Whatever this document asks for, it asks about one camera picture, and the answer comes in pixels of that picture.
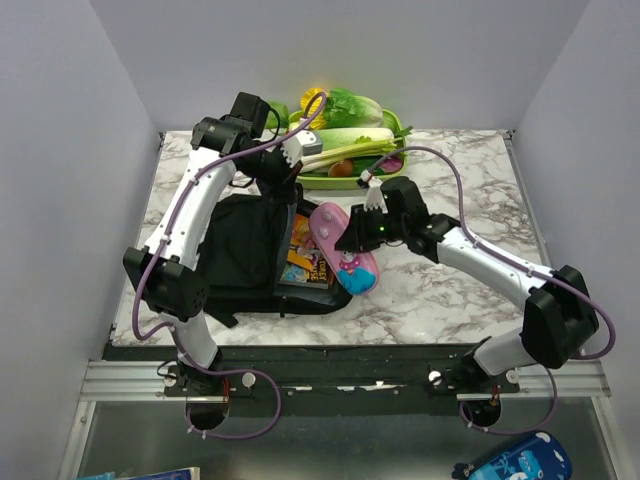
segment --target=marble table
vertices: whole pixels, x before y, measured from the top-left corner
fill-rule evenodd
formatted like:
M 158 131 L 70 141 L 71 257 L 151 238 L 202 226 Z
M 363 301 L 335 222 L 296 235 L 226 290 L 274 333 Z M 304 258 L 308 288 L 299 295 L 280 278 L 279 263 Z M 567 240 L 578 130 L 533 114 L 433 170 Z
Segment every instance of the marble table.
M 138 247 L 158 225 L 185 170 L 190 132 L 169 132 L 160 157 Z M 529 261 L 540 262 L 535 237 L 500 132 L 416 130 L 410 145 L 425 145 L 450 156 L 460 169 L 471 229 Z M 458 217 L 455 181 L 449 168 L 430 154 L 409 156 L 406 174 L 419 186 L 433 213 Z M 227 189 L 226 195 L 238 189 Z M 257 193 L 255 187 L 249 189 Z M 362 202 L 360 191 L 308 190 L 321 203 L 331 200 L 349 211 Z M 354 297 L 344 309 L 327 315 L 238 314 L 240 325 L 227 329 L 212 318 L 208 326 L 220 345 L 326 345 L 476 342 L 521 324 L 522 314 L 500 295 L 468 275 L 411 254 L 405 246 L 376 251 L 378 287 Z M 133 290 L 124 286 L 116 316 L 115 345 L 141 345 L 131 331 Z M 158 319 L 146 305 L 141 326 Z M 172 344 L 168 332 L 147 343 Z

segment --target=cable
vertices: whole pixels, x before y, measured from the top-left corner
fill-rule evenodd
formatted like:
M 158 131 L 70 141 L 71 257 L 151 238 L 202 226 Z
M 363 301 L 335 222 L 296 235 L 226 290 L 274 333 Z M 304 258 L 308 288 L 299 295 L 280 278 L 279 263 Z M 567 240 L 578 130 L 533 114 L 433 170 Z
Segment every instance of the cable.
M 318 106 L 316 111 L 313 112 L 307 118 L 307 115 L 309 114 L 309 109 L 313 105 L 313 102 L 315 100 L 317 100 L 318 98 L 321 99 L 320 105 Z M 165 227 L 165 230 L 164 230 L 164 236 L 163 236 L 162 240 L 160 240 L 160 242 L 158 243 L 158 248 L 156 249 L 156 252 L 151 257 L 151 260 L 149 261 L 149 264 L 144 269 L 144 272 L 142 273 L 142 277 L 140 278 L 140 283 L 138 284 L 138 288 L 136 289 L 136 295 L 135 295 L 134 300 L 133 300 L 133 311 L 131 313 L 132 330 L 133 330 L 133 334 L 136 337 L 136 339 L 138 339 L 139 341 L 148 340 L 158 330 L 160 330 L 160 329 L 162 329 L 164 327 L 168 327 L 170 329 L 170 331 L 171 331 L 171 336 L 173 337 L 173 340 L 174 340 L 174 342 L 176 344 L 176 347 L 178 348 L 178 351 L 183 354 L 184 359 L 187 362 L 189 362 L 191 364 L 191 366 L 193 368 L 195 368 L 196 370 L 198 370 L 198 371 L 200 371 L 200 372 L 202 372 L 202 373 L 204 373 L 206 375 L 211 375 L 213 377 L 252 373 L 252 374 L 254 374 L 256 376 L 262 377 L 265 380 L 267 380 L 271 384 L 271 386 L 273 387 L 273 389 L 274 389 L 274 391 L 276 393 L 276 401 L 277 401 L 276 412 L 273 415 L 273 418 L 271 419 L 271 421 L 267 424 L 267 426 L 262 428 L 261 430 L 259 430 L 257 432 L 254 432 L 254 433 L 249 433 L 249 434 L 245 434 L 245 435 L 237 435 L 236 436 L 236 435 L 216 434 L 216 433 L 208 432 L 208 431 L 200 431 L 200 430 L 195 429 L 195 427 L 193 425 L 191 425 L 190 428 L 198 431 L 199 433 L 201 433 L 204 436 L 227 439 L 227 440 L 244 440 L 244 439 L 258 437 L 258 436 L 262 435 L 263 433 L 266 433 L 267 431 L 269 431 L 276 424 L 276 422 L 278 421 L 278 418 L 280 417 L 280 412 L 282 410 L 282 398 L 280 396 L 280 390 L 278 388 L 278 385 L 273 380 L 273 378 L 271 378 L 269 375 L 267 375 L 266 373 L 261 372 L 259 370 L 242 369 L 242 370 L 226 370 L 226 371 L 221 370 L 221 371 L 213 372 L 213 371 L 207 370 L 206 368 L 200 366 L 191 357 L 191 355 L 189 355 L 189 353 L 185 351 L 184 347 L 182 346 L 182 342 L 180 342 L 180 339 L 178 338 L 178 335 L 175 333 L 175 328 L 172 328 L 173 325 L 171 324 L 171 322 L 162 322 L 159 325 L 156 325 L 154 328 L 152 328 L 146 334 L 143 334 L 142 332 L 140 332 L 140 327 L 139 327 L 139 314 L 140 314 L 140 311 L 139 310 L 140 310 L 140 302 L 142 301 L 142 295 L 144 293 L 144 289 L 145 289 L 145 287 L 147 285 L 147 281 L 149 280 L 149 276 L 151 275 L 151 272 L 153 271 L 153 268 L 155 267 L 156 263 L 158 262 L 158 259 L 160 258 L 160 255 L 161 255 L 162 251 L 167 246 L 167 243 L 169 243 L 173 226 L 175 225 L 176 220 L 178 219 L 178 214 L 180 213 L 180 210 L 182 209 L 182 207 L 183 207 L 187 197 L 191 193 L 193 187 L 198 183 L 198 180 L 200 180 L 200 178 L 202 178 L 203 176 L 207 175 L 207 173 L 209 173 L 212 169 L 214 169 L 215 167 L 217 167 L 218 165 L 220 165 L 220 164 L 222 164 L 224 162 L 228 162 L 228 161 L 231 161 L 231 160 L 242 158 L 245 155 L 252 155 L 254 153 L 258 153 L 258 152 L 267 150 L 268 148 L 278 146 L 281 143 L 283 143 L 283 142 L 287 141 L 288 139 L 292 138 L 293 136 L 297 135 L 298 132 L 301 132 L 302 130 L 306 129 L 311 124 L 311 122 L 318 115 L 320 115 L 320 113 L 322 112 L 326 102 L 327 102 L 326 93 L 318 92 L 317 94 L 315 94 L 313 96 L 313 98 L 309 102 L 309 105 L 307 105 L 307 108 L 305 109 L 303 118 L 306 118 L 306 119 L 303 122 L 301 122 L 300 125 L 297 128 L 294 128 L 293 130 L 291 130 L 289 133 L 287 133 L 283 137 L 274 138 L 274 140 L 271 140 L 271 141 L 269 141 L 267 143 L 263 143 L 263 144 L 258 145 L 256 147 L 249 148 L 247 150 L 242 150 L 240 152 L 235 152 L 235 153 L 226 155 L 226 156 L 224 156 L 222 158 L 219 158 L 217 160 L 214 160 L 213 162 L 211 162 L 211 163 L 205 165 L 204 167 L 202 167 L 202 169 L 198 170 L 198 172 L 194 175 L 194 178 L 193 178 L 194 181 L 188 182 L 187 186 L 185 187 L 185 189 L 178 196 L 178 199 L 176 200 L 176 203 L 175 203 L 175 207 L 174 207 L 173 211 L 171 212 L 171 215 L 169 216 L 169 220 L 167 221 L 167 226 Z
M 271 137 L 271 140 L 269 140 L 270 142 L 273 142 L 276 138 L 278 138 L 278 133 L 280 133 L 280 114 L 271 105 L 269 105 L 269 111 L 273 113 L 273 116 L 276 117 L 276 121 L 278 122 L 276 133 L 274 133 L 273 137 Z
M 547 413 L 547 416 L 544 417 L 544 419 L 540 423 L 538 423 L 535 427 L 522 429 L 522 430 L 514 430 L 513 432 L 508 432 L 505 430 L 491 430 L 486 427 L 480 427 L 475 423 L 473 423 L 473 415 L 471 415 L 471 409 L 469 408 L 469 405 L 467 405 L 466 402 L 460 402 L 460 410 L 459 410 L 460 417 L 462 418 L 462 420 L 464 420 L 464 423 L 467 424 L 467 428 L 472 428 L 473 430 L 477 430 L 478 432 L 484 432 L 490 435 L 499 435 L 501 437 L 510 437 L 512 435 L 523 435 L 525 433 L 533 432 L 534 430 L 541 430 L 542 428 L 544 428 L 544 426 L 547 423 L 551 421 L 551 419 L 556 413 L 556 410 L 558 409 L 558 385 L 556 384 L 556 379 L 553 378 L 553 374 L 551 373 L 551 370 L 545 367 L 545 371 L 547 372 L 547 375 L 549 375 L 549 380 L 551 380 L 551 387 L 553 388 L 553 400 L 551 401 L 551 408 L 549 409 L 549 413 Z M 470 412 L 469 417 L 467 417 L 464 411 L 465 408 L 469 408 L 469 412 Z
M 458 212 L 459 212 L 459 216 L 460 216 L 460 228 L 462 228 L 462 231 L 463 231 L 464 235 L 469 239 L 469 241 L 471 243 L 473 243 L 474 245 L 476 245 L 480 250 L 483 250 L 484 252 L 486 252 L 489 255 L 491 255 L 492 257 L 500 260 L 501 262 L 503 262 L 503 263 L 505 263 L 505 264 L 517 269 L 517 270 L 520 270 L 521 272 L 529 274 L 529 268 L 528 267 L 526 267 L 525 265 L 520 264 L 519 262 L 517 262 L 515 260 L 510 259 L 509 257 L 506 257 L 505 255 L 502 255 L 500 252 L 496 252 L 491 247 L 485 245 L 481 241 L 480 238 L 476 237 L 474 234 L 471 233 L 471 231 L 467 227 L 467 221 L 466 221 L 465 216 L 464 216 L 464 195 L 463 195 L 463 191 L 462 191 L 462 178 L 460 177 L 460 172 L 458 171 L 456 166 L 453 164 L 453 162 L 449 159 L 449 157 L 447 157 L 443 153 L 440 153 L 439 151 L 434 150 L 434 149 L 429 148 L 429 147 L 423 147 L 423 146 L 418 146 L 418 145 L 414 145 L 414 146 L 409 145 L 407 147 L 403 147 L 403 148 L 399 148 L 397 150 L 394 150 L 393 152 L 387 153 L 385 156 L 381 157 L 371 167 L 369 167 L 369 169 L 368 169 L 369 173 L 372 173 L 376 168 L 378 168 L 388 158 L 390 158 L 390 157 L 392 157 L 394 155 L 398 155 L 398 154 L 403 153 L 403 152 L 410 151 L 410 150 L 419 150 L 419 151 L 423 151 L 423 152 L 432 153 L 433 155 L 435 155 L 438 158 L 440 158 L 441 160 L 443 160 L 449 166 L 449 168 L 451 168 L 451 170 L 453 171 L 453 175 L 456 178 L 456 184 L 458 186 Z M 597 353 L 592 353 L 592 354 L 589 354 L 589 355 L 578 355 L 578 356 L 575 357 L 576 359 L 578 359 L 578 360 L 595 360 L 595 359 L 604 357 L 611 350 L 613 350 L 613 347 L 614 347 L 614 345 L 616 343 L 616 338 L 617 338 L 616 328 L 615 328 L 615 325 L 613 324 L 613 320 L 611 319 L 611 317 L 607 314 L 607 312 L 604 311 L 604 309 L 598 303 L 596 303 L 589 296 L 587 296 L 584 293 L 582 293 L 580 290 L 572 287 L 571 285 L 568 285 L 568 284 L 564 283 L 561 280 L 558 280 L 555 277 L 552 277 L 551 275 L 547 275 L 547 274 L 542 273 L 542 272 L 537 272 L 535 270 L 531 271 L 530 274 L 532 276 L 536 277 L 536 278 L 541 279 L 541 280 L 545 280 L 547 282 L 553 283 L 554 285 L 556 285 L 556 286 L 558 286 L 560 288 L 563 288 L 566 291 L 572 293 L 573 295 L 578 297 L 578 299 L 582 300 L 584 303 L 586 303 L 591 308 L 593 308 L 596 312 L 598 312 L 600 314 L 600 316 L 602 317 L 602 319 L 604 320 L 604 323 L 607 325 L 607 329 L 609 330 L 609 341 L 607 342 L 607 345 L 601 351 L 599 351 Z

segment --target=green basket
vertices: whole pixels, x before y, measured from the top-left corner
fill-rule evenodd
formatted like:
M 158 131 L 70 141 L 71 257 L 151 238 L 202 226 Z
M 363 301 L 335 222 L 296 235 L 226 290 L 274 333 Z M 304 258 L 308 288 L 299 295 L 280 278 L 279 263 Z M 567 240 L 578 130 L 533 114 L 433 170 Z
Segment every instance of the green basket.
M 400 119 L 397 115 L 389 110 L 382 110 L 382 114 L 385 117 L 391 118 L 393 120 L 393 133 L 398 133 L 402 130 L 402 124 L 400 123 Z M 302 117 L 302 110 L 298 110 L 297 112 L 293 112 L 289 115 L 289 123 L 297 122 Z M 406 142 L 402 139 L 398 142 L 399 147 L 406 146 Z M 404 154 L 400 155 L 402 160 L 402 168 L 395 173 L 390 173 L 388 175 L 378 175 L 377 178 L 380 180 L 386 180 L 388 178 L 397 177 L 398 175 L 402 175 L 404 169 L 407 166 L 407 159 Z M 360 187 L 356 183 L 359 177 L 310 177 L 305 174 L 298 175 L 298 182 L 302 184 L 304 188 L 316 189 L 316 190 L 352 190 L 359 189 Z

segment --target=dark gray floor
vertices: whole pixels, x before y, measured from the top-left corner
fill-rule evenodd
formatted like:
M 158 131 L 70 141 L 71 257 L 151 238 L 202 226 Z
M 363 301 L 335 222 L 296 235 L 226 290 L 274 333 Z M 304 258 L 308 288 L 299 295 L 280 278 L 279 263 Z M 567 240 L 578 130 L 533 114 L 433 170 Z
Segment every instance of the dark gray floor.
M 548 408 L 547 400 L 505 402 L 500 427 L 533 425 Z M 231 418 L 221 431 L 250 432 L 264 423 Z M 589 399 L 563 400 L 546 430 L 571 457 L 574 479 L 615 478 Z M 454 463 L 471 461 L 501 441 L 466 429 L 459 418 L 426 415 L 283 417 L 258 439 L 203 441 L 187 435 L 182 405 L 101 404 L 81 474 L 126 477 L 198 466 L 204 480 L 444 480 Z

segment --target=gray wall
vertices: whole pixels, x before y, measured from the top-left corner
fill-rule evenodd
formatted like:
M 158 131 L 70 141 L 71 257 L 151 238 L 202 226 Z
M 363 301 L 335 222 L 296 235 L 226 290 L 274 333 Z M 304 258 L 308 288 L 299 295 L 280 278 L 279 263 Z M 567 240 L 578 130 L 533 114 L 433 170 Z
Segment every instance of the gray wall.
M 514 128 L 588 0 L 91 0 L 151 117 L 352 87 L 421 127 Z
M 593 0 L 515 147 L 554 264 L 580 268 L 618 325 L 617 348 L 604 364 L 640 471 L 639 125 L 640 2 Z
M 0 471 L 55 478 L 158 137 L 86 0 L 2 2 Z

